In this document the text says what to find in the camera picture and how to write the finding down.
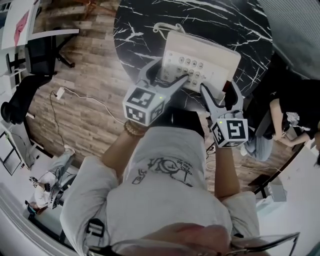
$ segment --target telephone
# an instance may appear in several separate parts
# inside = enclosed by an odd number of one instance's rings
[[[206,85],[213,97],[222,100],[224,86],[231,82],[241,55],[214,42],[170,31],[166,40],[160,79],[171,83],[188,74],[184,87],[200,92]]]

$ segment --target red paper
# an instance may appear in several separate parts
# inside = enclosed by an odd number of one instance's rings
[[[20,19],[20,21],[16,25],[16,29],[15,29],[15,33],[14,33],[14,45],[15,46],[18,45],[18,42],[20,39],[20,34],[24,30],[24,28],[27,24],[28,16],[29,16],[29,11],[27,11],[25,13],[25,15],[23,15],[22,19]]]

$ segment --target bracelet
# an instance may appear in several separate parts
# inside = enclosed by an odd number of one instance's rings
[[[126,121],[123,127],[128,135],[140,138],[142,138],[149,129],[148,127],[142,127],[131,120]]]

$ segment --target seated person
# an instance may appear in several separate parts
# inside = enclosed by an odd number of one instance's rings
[[[66,173],[69,165],[72,162],[72,156],[75,150],[65,145],[64,153],[51,165],[50,169],[39,179],[30,177],[29,180],[35,187],[34,199],[35,202],[30,202],[29,205],[36,211],[37,214],[42,213],[48,206],[52,196],[52,190],[56,184],[61,182],[63,175]]]
[[[299,80],[287,86],[279,86],[270,95],[270,112],[274,127],[273,139],[293,147],[315,138],[316,148],[320,150],[320,93],[319,80]],[[297,138],[290,140],[283,136],[284,124],[300,127],[304,130]],[[259,161],[266,161],[272,151],[273,141],[265,137],[252,137],[241,148],[241,154],[246,152]]]

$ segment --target round table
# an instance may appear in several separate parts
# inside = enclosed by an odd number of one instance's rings
[[[180,24],[185,33],[198,36],[241,54],[233,77],[248,96],[268,69],[272,34],[257,0],[122,0],[116,13],[113,38],[123,68],[136,82],[140,69],[162,57],[169,28],[154,32],[157,23]],[[183,88],[175,105],[201,111],[199,93]]]

